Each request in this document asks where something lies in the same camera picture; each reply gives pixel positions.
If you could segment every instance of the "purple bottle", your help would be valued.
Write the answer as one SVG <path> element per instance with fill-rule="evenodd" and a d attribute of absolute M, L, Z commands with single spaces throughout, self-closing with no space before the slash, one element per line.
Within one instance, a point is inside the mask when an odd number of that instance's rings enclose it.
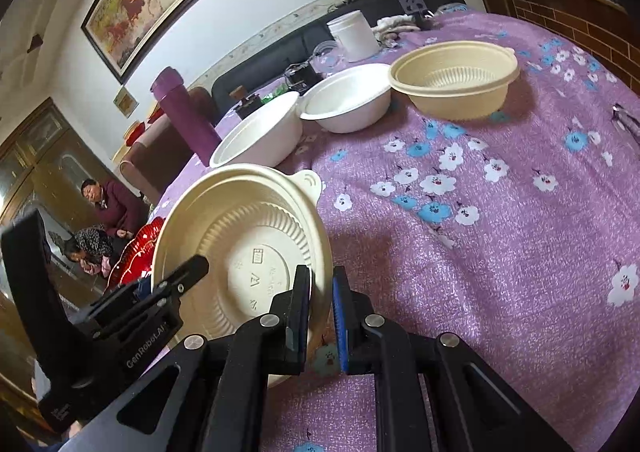
<path fill-rule="evenodd" d="M 220 144 L 220 136 L 191 103 L 191 96 L 184 88 L 184 80 L 178 71 L 173 67 L 165 67 L 151 84 L 151 92 L 175 130 L 198 155 L 202 164 L 208 167 L 211 155 Z"/>

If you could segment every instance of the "person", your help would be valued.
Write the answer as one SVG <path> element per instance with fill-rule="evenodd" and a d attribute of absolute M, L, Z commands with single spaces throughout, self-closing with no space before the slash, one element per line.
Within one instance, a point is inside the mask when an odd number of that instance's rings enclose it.
<path fill-rule="evenodd" d="M 87 179 L 80 191 L 94 204 L 98 219 L 110 237 L 131 239 L 145 225 L 148 206 L 120 181 L 109 179 L 101 185 Z"/>
<path fill-rule="evenodd" d="M 113 238 L 100 228 L 83 228 L 65 241 L 65 257 L 79 262 L 85 273 L 109 276 L 111 268 L 118 263 L 126 246 L 124 238 Z"/>

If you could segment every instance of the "black leather sofa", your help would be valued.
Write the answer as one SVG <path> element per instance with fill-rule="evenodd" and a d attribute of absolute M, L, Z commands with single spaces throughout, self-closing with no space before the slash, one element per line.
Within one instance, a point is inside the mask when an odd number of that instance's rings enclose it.
<path fill-rule="evenodd" d="M 444 4 L 465 3 L 465 1 L 424 0 L 424 3 L 430 10 L 436 11 Z M 378 19 L 383 17 L 404 14 L 398 0 L 355 0 L 291 32 L 226 72 L 213 83 L 211 96 L 220 109 L 221 117 L 235 105 L 235 100 L 229 96 L 230 92 L 239 85 L 249 91 L 261 88 L 282 76 L 290 64 L 307 60 L 320 42 L 332 39 L 326 23 L 356 9 L 362 11 L 369 25 L 375 25 Z"/>

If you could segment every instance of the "white wall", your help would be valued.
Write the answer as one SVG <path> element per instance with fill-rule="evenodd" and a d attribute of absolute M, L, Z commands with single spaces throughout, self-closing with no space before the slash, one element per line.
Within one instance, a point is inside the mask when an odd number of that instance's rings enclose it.
<path fill-rule="evenodd" d="M 128 119 L 113 104 L 120 84 L 80 30 L 92 1 L 81 2 L 70 22 L 50 89 L 69 123 L 105 161 L 120 147 L 132 121 L 145 117 L 153 102 L 149 87 L 162 69 L 175 67 L 189 84 L 252 35 L 313 0 L 198 0 L 160 38 L 127 82 L 140 102 Z"/>

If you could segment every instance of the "white bowl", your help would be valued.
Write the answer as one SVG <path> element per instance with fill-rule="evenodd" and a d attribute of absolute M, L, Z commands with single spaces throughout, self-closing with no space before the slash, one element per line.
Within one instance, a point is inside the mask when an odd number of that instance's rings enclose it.
<path fill-rule="evenodd" d="M 274 167 L 283 161 L 302 136 L 297 92 L 286 92 L 244 118 L 211 155 L 209 166 L 254 163 Z"/>
<path fill-rule="evenodd" d="M 391 104 L 388 72 L 386 64 L 367 64 L 329 76 L 306 93 L 300 117 L 338 134 L 373 125 Z"/>
<path fill-rule="evenodd" d="M 269 311 L 293 287 L 296 266 L 311 269 L 308 356 L 320 345 L 332 300 L 331 247 L 316 203 L 322 181 L 312 170 L 292 176 L 258 165 L 229 165 L 196 181 L 167 217 L 152 264 L 162 282 L 194 254 L 209 273 L 183 295 L 184 325 L 172 344 L 197 333 L 232 334 Z M 271 376 L 269 385 L 285 377 Z"/>
<path fill-rule="evenodd" d="M 500 109 L 519 73 L 513 49 L 460 40 L 401 56 L 389 69 L 389 80 L 423 114 L 456 121 Z"/>

